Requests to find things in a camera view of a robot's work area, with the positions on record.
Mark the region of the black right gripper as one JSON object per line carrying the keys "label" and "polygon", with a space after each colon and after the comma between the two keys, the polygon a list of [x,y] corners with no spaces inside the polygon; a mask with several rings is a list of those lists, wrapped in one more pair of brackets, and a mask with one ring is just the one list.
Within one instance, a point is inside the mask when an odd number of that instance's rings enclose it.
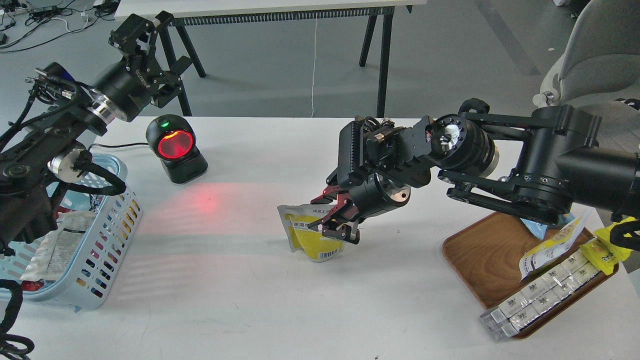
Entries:
{"label": "black right gripper", "polygon": [[404,207],[410,200],[410,186],[373,173],[360,186],[347,189],[327,185],[311,205],[336,203],[327,214],[307,225],[328,239],[357,245],[361,241],[359,222]]}

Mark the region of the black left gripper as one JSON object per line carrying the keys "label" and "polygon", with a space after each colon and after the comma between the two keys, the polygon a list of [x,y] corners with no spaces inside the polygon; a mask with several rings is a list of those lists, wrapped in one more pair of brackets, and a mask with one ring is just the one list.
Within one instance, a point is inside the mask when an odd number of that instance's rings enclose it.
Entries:
{"label": "black left gripper", "polygon": [[115,119],[131,122],[148,105],[162,109],[183,93],[181,76],[193,64],[192,59],[182,55],[165,70],[155,57],[158,34],[173,20],[167,11],[153,20],[130,14],[110,32],[108,43],[123,57],[105,69],[89,89],[90,113],[103,123]]}

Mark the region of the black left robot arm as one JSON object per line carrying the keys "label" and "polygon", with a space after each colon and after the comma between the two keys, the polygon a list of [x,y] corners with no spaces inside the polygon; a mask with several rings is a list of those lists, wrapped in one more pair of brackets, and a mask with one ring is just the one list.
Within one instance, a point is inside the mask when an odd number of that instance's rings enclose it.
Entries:
{"label": "black left robot arm", "polygon": [[15,255],[11,242],[30,244],[55,230],[67,191],[125,192],[123,180],[94,164],[78,137],[87,130],[102,136],[115,119],[130,122],[148,105],[162,109],[183,95],[192,60],[182,56],[162,69],[155,56],[158,35],[173,22],[167,11],[154,19],[130,14],[110,32],[122,59],[96,84],[78,82],[58,63],[37,70],[21,115],[1,136],[2,255]]}

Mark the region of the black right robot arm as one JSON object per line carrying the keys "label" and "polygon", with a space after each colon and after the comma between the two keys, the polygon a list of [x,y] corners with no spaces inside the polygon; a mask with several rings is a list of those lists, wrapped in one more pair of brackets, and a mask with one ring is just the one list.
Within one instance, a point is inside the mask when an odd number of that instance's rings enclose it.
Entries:
{"label": "black right robot arm", "polygon": [[471,98],[458,112],[415,125],[357,116],[339,133],[338,159],[313,205],[332,204],[308,227],[358,244],[358,225],[404,207],[437,168],[448,198],[556,225],[573,204],[610,212],[611,242],[639,248],[639,154],[602,147],[602,117],[571,105],[531,116],[494,114]]}

